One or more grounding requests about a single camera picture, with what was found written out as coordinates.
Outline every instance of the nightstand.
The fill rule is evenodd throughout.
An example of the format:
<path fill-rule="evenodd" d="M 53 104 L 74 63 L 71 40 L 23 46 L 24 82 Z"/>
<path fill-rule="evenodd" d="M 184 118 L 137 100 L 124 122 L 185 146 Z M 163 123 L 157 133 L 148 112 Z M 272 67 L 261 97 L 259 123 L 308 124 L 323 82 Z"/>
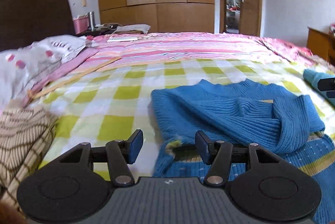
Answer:
<path fill-rule="evenodd" d="M 307 48 L 325 61 L 335 65 L 335 38 L 330 34 L 308 28 Z"/>

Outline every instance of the circular pad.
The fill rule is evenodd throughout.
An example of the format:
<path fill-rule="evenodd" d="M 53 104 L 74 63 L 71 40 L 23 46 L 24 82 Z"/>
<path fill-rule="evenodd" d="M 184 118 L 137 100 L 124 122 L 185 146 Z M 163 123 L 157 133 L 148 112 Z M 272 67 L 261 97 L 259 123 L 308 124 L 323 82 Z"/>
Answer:
<path fill-rule="evenodd" d="M 44 167 L 17 191 L 23 212 L 38 222 L 72 223 L 97 212 L 108 201 L 106 181 L 78 164 Z"/>
<path fill-rule="evenodd" d="M 232 200 L 247 214 L 266 221 L 286 222 L 314 213 L 321 201 L 317 182 L 293 166 L 264 164 L 231 184 Z"/>

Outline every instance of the checkered bedsheet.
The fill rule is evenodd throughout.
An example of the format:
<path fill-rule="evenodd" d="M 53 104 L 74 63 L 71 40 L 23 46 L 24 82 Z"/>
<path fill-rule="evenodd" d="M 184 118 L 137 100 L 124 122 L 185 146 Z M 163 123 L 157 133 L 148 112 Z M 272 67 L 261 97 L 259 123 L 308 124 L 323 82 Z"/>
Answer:
<path fill-rule="evenodd" d="M 325 133 L 335 139 L 335 111 L 303 81 L 305 68 L 285 62 L 193 59 L 93 72 L 41 98 L 41 103 L 60 116 L 55 140 L 41 166 L 80 142 L 104 146 L 110 140 L 127 139 L 139 128 L 144 133 L 144 144 L 130 169 L 135 177 L 152 174 L 161 138 L 150 107 L 151 91 L 194 85 L 201 79 L 229 84 L 249 78 L 263 84 L 276 83 L 297 95 L 309 94 L 326 125 Z M 322 66 L 313 69 L 326 72 Z M 106 164 L 95 164 L 94 171 L 109 178 Z"/>

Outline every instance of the wooden headboard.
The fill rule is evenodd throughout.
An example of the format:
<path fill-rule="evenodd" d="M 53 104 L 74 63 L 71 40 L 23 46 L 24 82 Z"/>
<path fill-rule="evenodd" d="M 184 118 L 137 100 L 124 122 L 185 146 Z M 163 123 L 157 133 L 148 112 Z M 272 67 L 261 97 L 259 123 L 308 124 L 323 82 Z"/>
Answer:
<path fill-rule="evenodd" d="M 0 51 L 74 35 L 68 0 L 0 0 Z"/>

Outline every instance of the screw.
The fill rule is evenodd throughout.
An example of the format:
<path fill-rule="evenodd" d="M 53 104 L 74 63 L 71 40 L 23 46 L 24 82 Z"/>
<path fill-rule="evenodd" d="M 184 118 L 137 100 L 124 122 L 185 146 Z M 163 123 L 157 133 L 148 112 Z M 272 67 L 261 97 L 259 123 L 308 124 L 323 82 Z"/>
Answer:
<path fill-rule="evenodd" d="M 125 175 L 121 175 L 121 176 L 118 176 L 115 181 L 118 183 L 118 184 L 127 184 L 129 182 L 131 182 L 131 177 L 129 176 L 125 176 Z"/>
<path fill-rule="evenodd" d="M 220 176 L 210 176 L 207 178 L 207 182 L 210 184 L 220 184 L 223 182 L 223 178 Z"/>

